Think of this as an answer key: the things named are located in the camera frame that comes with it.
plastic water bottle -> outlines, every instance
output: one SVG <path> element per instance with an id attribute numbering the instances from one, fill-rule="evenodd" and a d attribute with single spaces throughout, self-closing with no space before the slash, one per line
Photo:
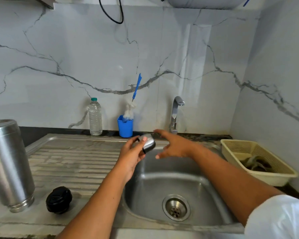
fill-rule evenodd
<path id="1" fill-rule="evenodd" d="M 89 104 L 89 120 L 90 120 L 90 133 L 92 136 L 101 135 L 102 129 L 102 113 L 101 105 L 98 103 L 97 98 L 91 98 Z"/>

drain strainer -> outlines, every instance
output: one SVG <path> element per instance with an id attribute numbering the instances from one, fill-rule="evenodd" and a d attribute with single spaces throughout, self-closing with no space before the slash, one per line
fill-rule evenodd
<path id="1" fill-rule="evenodd" d="M 190 215 L 190 207 L 186 199 L 176 194 L 165 197 L 163 211 L 173 221 L 184 221 Z"/>

black cable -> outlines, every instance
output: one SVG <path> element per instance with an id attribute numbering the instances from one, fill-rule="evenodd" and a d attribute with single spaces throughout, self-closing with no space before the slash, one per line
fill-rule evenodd
<path id="1" fill-rule="evenodd" d="M 99 0 L 100 6 L 101 6 L 103 12 L 105 13 L 105 15 L 107 15 L 107 17 L 108 17 L 109 19 L 111 19 L 113 22 L 115 22 L 115 23 L 117 23 L 117 24 L 122 24 L 122 23 L 124 22 L 124 15 L 123 15 L 123 9 L 122 9 L 122 3 L 121 3 L 121 0 L 119 0 L 119 2 L 120 2 L 121 14 L 122 14 L 122 21 L 120 21 L 120 22 L 115 21 L 113 18 L 111 18 L 111 17 L 107 14 L 107 12 L 104 10 L 104 8 L 103 8 L 103 6 L 102 6 L 101 0 Z"/>

faucet spout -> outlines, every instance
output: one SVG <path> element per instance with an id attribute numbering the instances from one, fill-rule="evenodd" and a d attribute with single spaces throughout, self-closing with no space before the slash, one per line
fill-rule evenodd
<path id="1" fill-rule="evenodd" d="M 177 117 L 177 112 L 178 112 L 178 106 L 184 106 L 185 102 L 180 96 L 176 96 L 173 102 L 173 108 L 171 111 L 171 123 L 169 126 L 169 130 L 173 134 L 177 134 L 176 130 L 176 117 Z"/>

blue plastic cup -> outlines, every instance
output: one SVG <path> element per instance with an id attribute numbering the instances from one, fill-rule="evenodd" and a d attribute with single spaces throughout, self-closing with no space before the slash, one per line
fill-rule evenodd
<path id="1" fill-rule="evenodd" d="M 129 138 L 133 136 L 133 120 L 123 122 L 123 115 L 120 115 L 117 119 L 117 124 L 119 126 L 119 134 L 121 137 Z"/>

